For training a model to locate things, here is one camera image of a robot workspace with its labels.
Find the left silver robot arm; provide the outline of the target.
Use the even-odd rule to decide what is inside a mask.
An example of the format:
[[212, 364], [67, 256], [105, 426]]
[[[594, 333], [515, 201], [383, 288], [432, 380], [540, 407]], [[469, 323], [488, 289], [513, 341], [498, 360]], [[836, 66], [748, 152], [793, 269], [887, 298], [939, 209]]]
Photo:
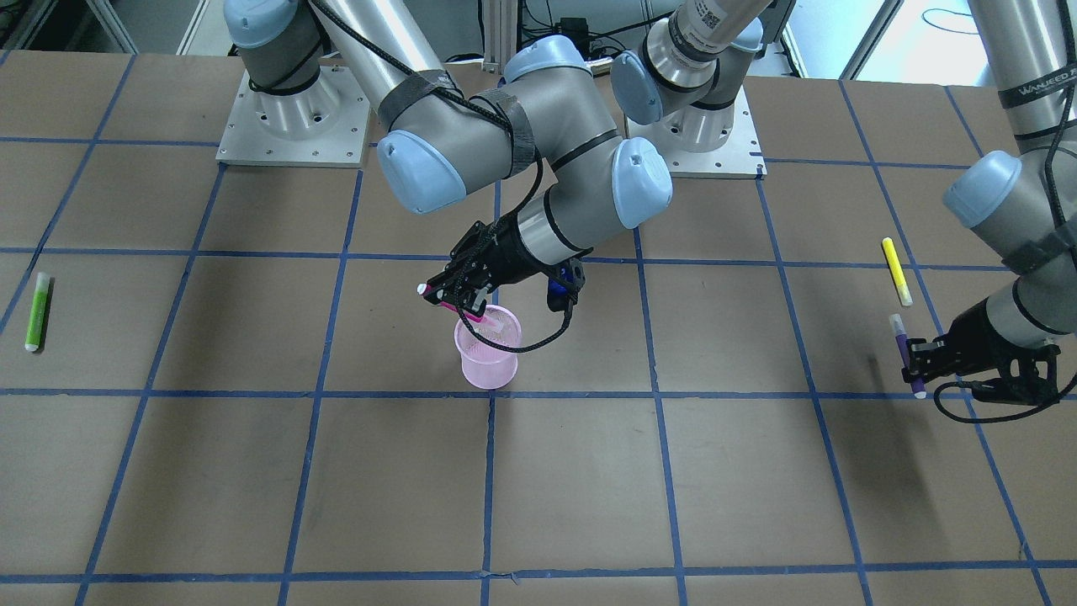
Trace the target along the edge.
[[[685, 108], [730, 105], [744, 73], [732, 51], [761, 42], [764, 1], [685, 1], [612, 66], [628, 119], [651, 125]], [[905, 382], [997, 369], [1012, 362], [1038, 385], [1038, 362], [1074, 333], [1074, 3], [973, 1], [973, 19], [999, 86], [1019, 153], [993, 151], [945, 194], [959, 223], [1016, 278], [935, 340], [901, 338]]]

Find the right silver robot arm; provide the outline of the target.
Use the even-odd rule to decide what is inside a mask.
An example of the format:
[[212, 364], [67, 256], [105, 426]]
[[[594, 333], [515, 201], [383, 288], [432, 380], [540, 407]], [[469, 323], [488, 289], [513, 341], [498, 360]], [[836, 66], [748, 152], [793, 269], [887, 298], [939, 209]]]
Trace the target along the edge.
[[415, 214], [550, 167], [549, 189], [468, 228], [420, 291], [434, 306], [479, 321], [490, 293], [547, 274], [563, 291], [551, 310], [568, 311], [581, 292], [581, 258], [671, 202], [661, 154], [619, 133], [565, 37], [519, 51], [504, 85], [466, 96], [401, 1], [227, 1], [223, 15], [251, 91], [268, 98], [313, 91], [324, 53], [342, 54], [387, 130], [376, 146], [384, 179]]

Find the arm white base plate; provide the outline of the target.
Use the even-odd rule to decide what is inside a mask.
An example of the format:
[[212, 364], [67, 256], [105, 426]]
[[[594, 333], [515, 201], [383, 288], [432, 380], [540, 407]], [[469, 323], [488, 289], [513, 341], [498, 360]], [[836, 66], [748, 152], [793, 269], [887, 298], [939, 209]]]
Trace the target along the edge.
[[345, 66], [323, 66], [311, 88], [253, 91], [242, 77], [220, 135], [218, 163], [249, 167], [361, 168], [372, 107]]
[[766, 177], [746, 91], [719, 110], [688, 105], [651, 125], [624, 119], [627, 133], [649, 139], [674, 178], [756, 179]]

